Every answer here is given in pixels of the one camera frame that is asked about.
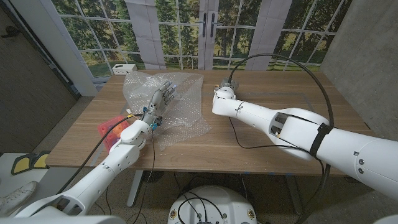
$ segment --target white shoe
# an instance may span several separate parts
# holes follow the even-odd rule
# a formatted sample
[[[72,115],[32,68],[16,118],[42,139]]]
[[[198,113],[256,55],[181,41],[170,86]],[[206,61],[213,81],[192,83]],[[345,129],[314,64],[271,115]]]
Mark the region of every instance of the white shoe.
[[[9,195],[0,198],[0,217],[8,217],[17,210],[17,208],[22,206],[35,191],[36,185],[37,182],[32,181]]]

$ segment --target grass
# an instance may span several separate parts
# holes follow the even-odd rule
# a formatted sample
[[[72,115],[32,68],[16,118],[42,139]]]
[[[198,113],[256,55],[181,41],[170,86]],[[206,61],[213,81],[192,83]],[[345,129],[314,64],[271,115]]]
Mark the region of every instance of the grass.
[[[134,61],[127,61],[128,63],[135,63],[138,69],[145,69],[145,65],[143,63],[137,63]],[[124,61],[112,61],[109,62],[110,66],[113,67],[117,63],[125,63]],[[108,65],[104,63],[98,63],[96,65],[89,65],[88,68],[90,69],[91,73],[94,77],[107,77],[111,76],[112,73],[109,71]]]
[[[124,61],[112,61],[109,62],[110,66],[113,67],[117,63],[124,63]],[[133,61],[128,61],[128,63],[135,63],[137,65],[138,69],[145,69],[145,65],[143,63],[137,63]],[[237,62],[232,62],[230,66],[230,70],[232,70]],[[239,66],[238,70],[244,70],[246,64],[242,64]],[[179,63],[166,63],[166,67],[168,70],[179,70],[180,69],[180,64]],[[270,71],[283,71],[285,67],[285,63],[280,63],[280,62],[274,62],[270,63],[268,65],[267,70]],[[106,76],[111,76],[111,72],[109,71],[109,68],[106,63],[99,63],[96,65],[89,65],[88,68],[90,69],[91,73],[93,74],[94,77],[106,77]],[[312,66],[308,65],[307,68],[313,72],[319,71],[319,66]],[[214,64],[213,65],[213,70],[227,70],[228,69],[228,64],[226,65],[218,65]],[[301,71],[302,69],[296,65],[291,65],[289,64],[286,68],[285,71]]]

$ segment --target plastic wrap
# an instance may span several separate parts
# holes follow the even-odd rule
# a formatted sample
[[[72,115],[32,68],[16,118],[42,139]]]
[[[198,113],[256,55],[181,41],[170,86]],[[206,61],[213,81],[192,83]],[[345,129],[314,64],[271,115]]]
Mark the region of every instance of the plastic wrap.
[[[176,85],[176,95],[166,112],[163,122],[154,131],[160,150],[210,131],[201,114],[201,86],[203,75],[193,73],[159,73],[148,75],[132,72],[126,75],[123,94],[133,113],[142,113],[154,92],[167,80]]]

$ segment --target black strap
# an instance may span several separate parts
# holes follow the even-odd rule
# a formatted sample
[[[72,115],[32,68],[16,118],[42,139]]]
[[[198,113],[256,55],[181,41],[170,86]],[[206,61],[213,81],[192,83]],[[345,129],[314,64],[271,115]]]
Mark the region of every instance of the black strap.
[[[330,133],[330,131],[333,129],[333,127],[322,123],[319,128],[318,128],[318,134],[313,140],[311,150],[310,150],[310,155],[315,157],[317,155],[319,146],[321,145],[323,138]]]

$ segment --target door handle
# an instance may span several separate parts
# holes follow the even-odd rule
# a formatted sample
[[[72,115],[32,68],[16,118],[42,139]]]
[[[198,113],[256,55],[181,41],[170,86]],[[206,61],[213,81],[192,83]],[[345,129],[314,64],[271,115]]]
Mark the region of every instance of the door handle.
[[[203,15],[203,21],[197,21],[196,23],[202,23],[203,28],[202,28],[202,37],[206,36],[206,18],[207,18],[207,13],[204,13]]]
[[[18,36],[19,33],[21,33],[19,31],[19,29],[15,28],[13,26],[7,26],[6,32],[7,32],[7,34],[1,36],[2,38],[16,37],[16,36]]]
[[[215,17],[215,14],[213,13],[213,14],[211,15],[211,31],[210,31],[210,37],[213,37],[214,25],[216,25],[216,26],[222,26],[222,25],[223,25],[223,24],[220,23],[220,22],[214,22],[214,17]]]

